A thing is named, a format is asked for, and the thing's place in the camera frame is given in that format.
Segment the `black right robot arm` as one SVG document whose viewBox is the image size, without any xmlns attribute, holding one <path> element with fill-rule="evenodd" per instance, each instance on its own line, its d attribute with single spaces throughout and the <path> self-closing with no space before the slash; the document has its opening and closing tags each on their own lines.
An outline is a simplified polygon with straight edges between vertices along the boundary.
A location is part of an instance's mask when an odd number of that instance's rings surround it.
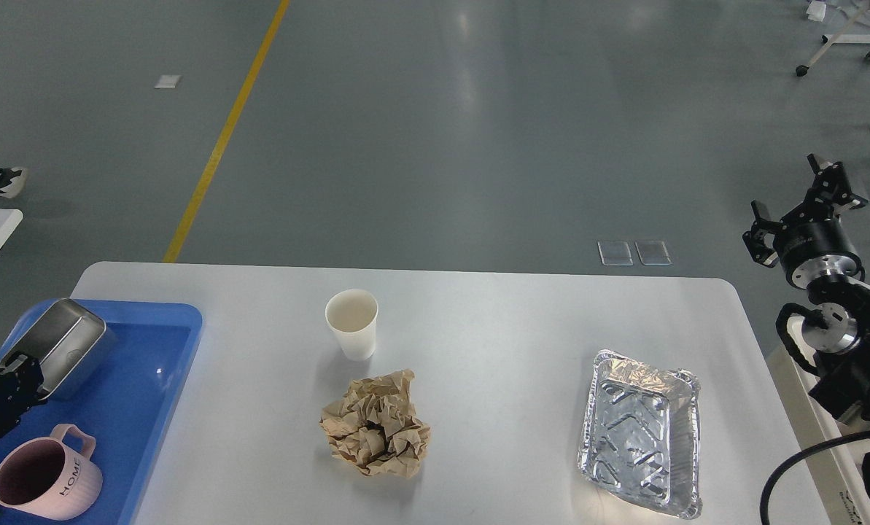
<svg viewBox="0 0 870 525">
<path fill-rule="evenodd" d="M 773 220 L 753 201 L 753 223 L 742 234 L 758 265 L 780 265 L 789 286 L 804 290 L 812 308 L 785 303 L 775 322 L 785 351 L 817 378 L 809 395 L 836 421 L 858 415 L 870 422 L 870 285 L 857 249 L 841 224 L 842 213 L 867 206 L 851 187 L 842 162 L 809 154 L 815 175 L 798 206 Z M 774 487 L 790 468 L 835 446 L 870 439 L 870 429 L 835 437 L 789 456 L 767 478 L 759 521 L 770 522 Z"/>
</svg>

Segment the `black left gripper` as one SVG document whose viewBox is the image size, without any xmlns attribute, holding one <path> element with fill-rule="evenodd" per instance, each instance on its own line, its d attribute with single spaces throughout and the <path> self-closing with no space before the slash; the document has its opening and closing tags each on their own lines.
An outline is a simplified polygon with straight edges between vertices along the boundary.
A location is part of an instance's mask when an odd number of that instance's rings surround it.
<svg viewBox="0 0 870 525">
<path fill-rule="evenodd" d="M 19 405 L 44 405 L 40 359 L 14 352 L 0 363 L 0 439 L 19 422 Z"/>
</svg>

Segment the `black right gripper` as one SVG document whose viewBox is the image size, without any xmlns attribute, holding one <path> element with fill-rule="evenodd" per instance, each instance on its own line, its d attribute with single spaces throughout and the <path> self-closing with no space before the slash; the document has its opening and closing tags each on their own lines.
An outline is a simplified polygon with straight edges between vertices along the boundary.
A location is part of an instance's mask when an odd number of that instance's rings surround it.
<svg viewBox="0 0 870 525">
<path fill-rule="evenodd" d="M 751 201 L 753 222 L 742 234 L 751 260 L 768 268 L 780 260 L 788 285 L 796 289 L 805 289 L 822 276 L 857 278 L 861 274 L 861 257 L 840 218 L 845 212 L 869 204 L 867 196 L 852 189 L 851 176 L 842 162 L 831 162 L 814 153 L 808 154 L 806 160 L 814 180 L 799 206 L 799 218 L 808 222 L 785 226 L 772 220 L 764 203 Z M 777 252 L 766 243 L 768 235 L 777 236 Z"/>
</svg>

